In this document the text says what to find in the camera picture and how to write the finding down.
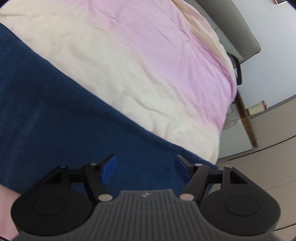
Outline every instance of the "logo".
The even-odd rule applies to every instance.
[[[145,193],[142,194],[142,197],[143,198],[148,198],[149,196],[150,196],[150,193],[147,193],[147,192],[145,192]]]

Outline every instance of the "navy blue blanket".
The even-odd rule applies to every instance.
[[[80,168],[113,153],[118,164],[107,187],[115,196],[166,188],[179,194],[178,154],[215,168],[107,105],[1,24],[0,111],[0,183],[20,193],[56,166]]]

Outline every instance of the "round black disc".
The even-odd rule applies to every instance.
[[[228,212],[241,217],[252,216],[260,209],[260,205],[256,200],[244,196],[228,199],[225,207]]]
[[[33,188],[11,208],[12,220],[24,232],[52,236],[82,225],[91,214],[91,203],[83,194],[61,185]]]

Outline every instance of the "pink fabric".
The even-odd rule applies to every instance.
[[[68,4],[84,9],[98,26],[136,49],[156,73],[184,93],[204,123],[222,130],[236,95],[234,76],[190,31],[172,1],[68,0]]]
[[[8,240],[18,235],[10,216],[10,209],[19,196],[18,193],[0,185],[0,236]]]

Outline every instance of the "black strap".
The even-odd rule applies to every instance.
[[[235,67],[237,68],[237,85],[241,85],[242,84],[242,71],[240,68],[239,60],[233,54],[231,54],[231,53],[227,53],[227,54],[235,62]]]

